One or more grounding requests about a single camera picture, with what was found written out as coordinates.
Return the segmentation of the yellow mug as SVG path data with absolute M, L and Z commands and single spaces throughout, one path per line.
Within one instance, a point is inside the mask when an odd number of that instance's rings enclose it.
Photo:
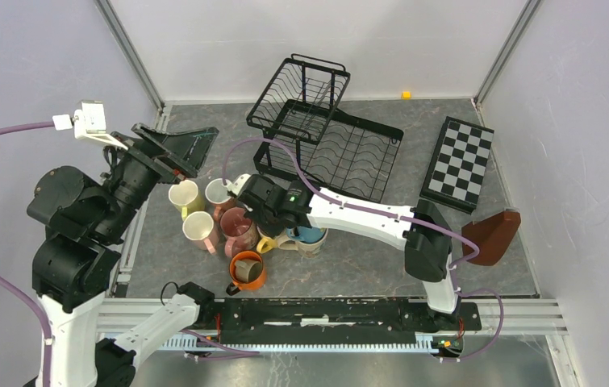
M 266 235 L 266 233 L 259 227 L 257 228 L 257 231 L 260 236 L 260 239 L 257 242 L 256 251 L 259 254 L 265 254 L 266 252 L 269 252 L 271 250 L 279 249 L 285 243 L 290 241 L 289 237 L 284 231 L 275 237 L 270 237 Z

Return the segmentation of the pink speckled mug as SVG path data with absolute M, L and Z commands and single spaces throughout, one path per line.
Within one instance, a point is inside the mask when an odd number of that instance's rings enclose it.
M 219 226 L 226 239 L 224 254 L 229 259 L 257 245 L 257 225 L 245 214 L 244 208 L 234 207 L 227 210 L 220 219 Z

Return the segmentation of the yellow-green faceted mug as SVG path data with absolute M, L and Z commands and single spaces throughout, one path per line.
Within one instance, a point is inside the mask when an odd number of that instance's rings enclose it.
M 168 191 L 168 199 L 180 212 L 183 221 L 190 214 L 205 210 L 204 197 L 198 185 L 192 180 L 184 180 L 171 185 Z

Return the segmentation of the salmon floral mug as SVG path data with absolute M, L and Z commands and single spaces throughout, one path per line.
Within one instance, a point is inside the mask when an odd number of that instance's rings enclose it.
M 221 178 L 210 181 L 204 191 L 207 201 L 214 207 L 212 218 L 219 222 L 223 214 L 236 206 L 236 199 L 232 197 Z

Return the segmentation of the blue ribbed mug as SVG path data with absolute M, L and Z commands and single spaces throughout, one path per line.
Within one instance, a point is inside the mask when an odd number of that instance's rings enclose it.
M 287 236 L 301 243 L 313 244 L 324 238 L 327 230 L 325 228 L 297 226 L 286 228 Z

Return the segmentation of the white patterned mug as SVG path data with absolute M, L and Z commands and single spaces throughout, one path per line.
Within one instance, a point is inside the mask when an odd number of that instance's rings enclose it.
M 313 244 L 296 242 L 296 241 L 294 241 L 294 240 L 289 238 L 290 241 L 285 243 L 281 247 L 281 249 L 283 249 L 283 250 L 290 250 L 290 251 L 296 251 L 301 256 L 306 257 L 306 258 L 314 258 L 318 254 L 320 254 L 320 251 L 321 251 L 321 249 L 323 248 L 323 246 L 325 244 L 327 235 L 328 235 L 328 230 L 327 230 L 327 232 L 326 232 L 326 234 L 325 234 L 323 239 L 321 239 L 319 242 L 313 243 Z

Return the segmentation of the pink faceted mug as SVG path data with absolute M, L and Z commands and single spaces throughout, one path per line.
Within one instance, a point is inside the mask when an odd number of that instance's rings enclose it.
M 215 220 L 206 211 L 189 214 L 182 224 L 184 236 L 198 248 L 216 255 L 220 242 L 219 229 Z

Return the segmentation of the orange cup rack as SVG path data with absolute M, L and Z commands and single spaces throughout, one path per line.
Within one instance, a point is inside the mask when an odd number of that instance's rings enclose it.
M 258 290 L 264 286 L 267 278 L 261 255 L 253 251 L 236 254 L 230 263 L 229 273 L 231 282 L 226 288 L 228 296 L 234 296 L 240 291 Z

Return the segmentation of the beige grey mug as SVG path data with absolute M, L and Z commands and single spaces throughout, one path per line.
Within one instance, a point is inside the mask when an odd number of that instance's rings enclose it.
M 235 278 L 241 283 L 255 281 L 263 271 L 263 264 L 259 260 L 237 260 L 234 264 Z

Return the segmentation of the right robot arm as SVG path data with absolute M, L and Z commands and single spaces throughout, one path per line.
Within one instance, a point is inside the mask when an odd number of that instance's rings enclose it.
M 227 192 L 246 210 L 248 218 L 268 236 L 296 227 L 323 228 L 381 241 L 404 254 L 406 273 L 423 282 L 428 319 L 448 329 L 461 316 L 458 296 L 448 268 L 452 232 L 435 206 L 389 206 L 350 198 L 308 180 L 286 188 L 260 174 L 242 174 L 225 182 Z

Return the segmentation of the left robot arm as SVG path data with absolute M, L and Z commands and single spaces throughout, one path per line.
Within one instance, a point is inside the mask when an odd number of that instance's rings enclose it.
M 108 136 L 102 181 L 73 166 L 39 180 L 27 214 L 44 225 L 46 238 L 32 261 L 32 287 L 51 330 L 33 385 L 128 386 L 166 340 L 214 322 L 214 294 L 188 282 L 131 330 L 97 339 L 124 232 L 156 185 L 198 175 L 218 133 L 214 127 L 163 133 L 136 124 L 131 135 Z

